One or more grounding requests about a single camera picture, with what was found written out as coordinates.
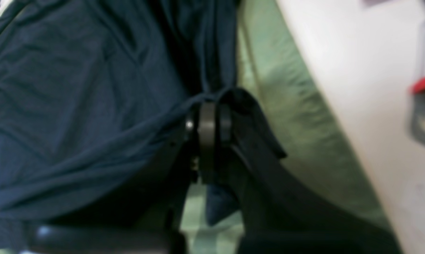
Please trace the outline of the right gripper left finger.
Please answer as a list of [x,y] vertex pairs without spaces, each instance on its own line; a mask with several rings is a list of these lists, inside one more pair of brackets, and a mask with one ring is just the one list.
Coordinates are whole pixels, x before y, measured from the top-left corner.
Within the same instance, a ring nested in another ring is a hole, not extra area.
[[187,254],[191,183],[213,179],[217,106],[194,106],[151,161],[93,204],[36,228],[27,254]]

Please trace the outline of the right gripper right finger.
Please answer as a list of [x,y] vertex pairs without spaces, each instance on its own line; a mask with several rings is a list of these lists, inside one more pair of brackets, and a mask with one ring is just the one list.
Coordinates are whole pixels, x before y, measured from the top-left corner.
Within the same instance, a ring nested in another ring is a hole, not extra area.
[[218,98],[231,127],[218,152],[218,181],[242,211],[239,254],[401,254],[393,233],[335,206],[286,170],[286,157],[257,101],[242,89]]

